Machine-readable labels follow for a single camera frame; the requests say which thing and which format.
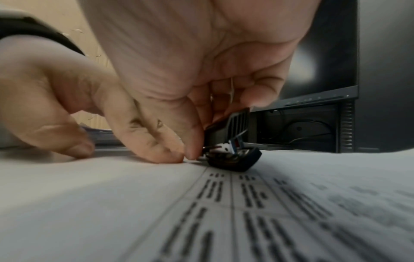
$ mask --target cable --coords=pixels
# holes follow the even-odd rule
[[[299,141],[299,140],[309,139],[309,138],[316,137],[316,136],[326,136],[326,135],[333,135],[333,133],[324,133],[324,134],[313,135],[313,136],[303,136],[303,137],[299,137],[299,138],[296,138],[296,139],[294,139],[294,140],[291,140],[291,141],[289,141],[289,142],[288,142],[288,143],[286,143],[286,144],[287,144],[287,145],[290,145],[290,144],[292,144],[293,142],[296,142],[296,141]]]
[[[286,132],[286,130],[291,125],[296,124],[296,123],[317,123],[317,124],[320,124],[320,125],[325,126],[327,129],[329,129],[330,134],[335,134],[335,130],[329,124],[327,124],[327,123],[325,123],[323,121],[318,121],[318,120],[294,120],[294,121],[291,121],[291,122],[287,123],[282,128],[282,130],[280,130],[280,132],[276,136],[273,136],[273,137],[270,137],[270,138],[262,138],[262,139],[264,139],[264,140],[272,140],[272,139],[275,139],[277,137],[280,137],[281,135],[283,135],[284,132]]]

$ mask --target black device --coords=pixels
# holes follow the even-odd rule
[[[259,160],[260,150],[246,147],[242,139],[248,130],[249,113],[249,109],[232,113],[206,128],[203,154],[210,166],[245,172]]]
[[[322,0],[280,99],[253,110],[245,142],[300,139],[296,149],[338,153],[413,148],[413,10],[413,1]]]

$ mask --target white paper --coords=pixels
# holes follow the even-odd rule
[[[411,262],[414,151],[263,152],[239,174],[101,150],[0,158],[0,257],[87,262]]]

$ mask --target ventilation grille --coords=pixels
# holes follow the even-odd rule
[[[247,130],[249,125],[249,114],[244,111],[232,116],[228,127],[228,140],[237,137],[239,134]]]
[[[339,152],[354,152],[354,101],[340,105]]]

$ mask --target hand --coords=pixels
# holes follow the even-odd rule
[[[70,116],[81,110],[104,115],[117,138],[141,158],[183,160],[178,136],[136,103],[115,74],[45,38],[0,41],[0,122],[11,133],[42,149],[89,157],[94,144]]]
[[[79,0],[125,88],[189,159],[213,118],[277,98],[319,1]]]

